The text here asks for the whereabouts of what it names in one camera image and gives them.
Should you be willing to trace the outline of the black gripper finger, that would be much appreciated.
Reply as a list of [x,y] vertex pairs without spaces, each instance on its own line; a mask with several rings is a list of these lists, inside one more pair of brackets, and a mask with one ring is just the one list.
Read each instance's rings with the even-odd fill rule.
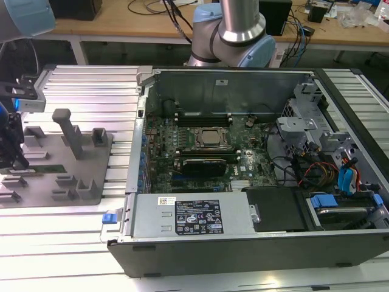
[[18,150],[13,155],[12,168],[14,170],[26,170],[29,167],[28,160],[24,157],[22,150]]

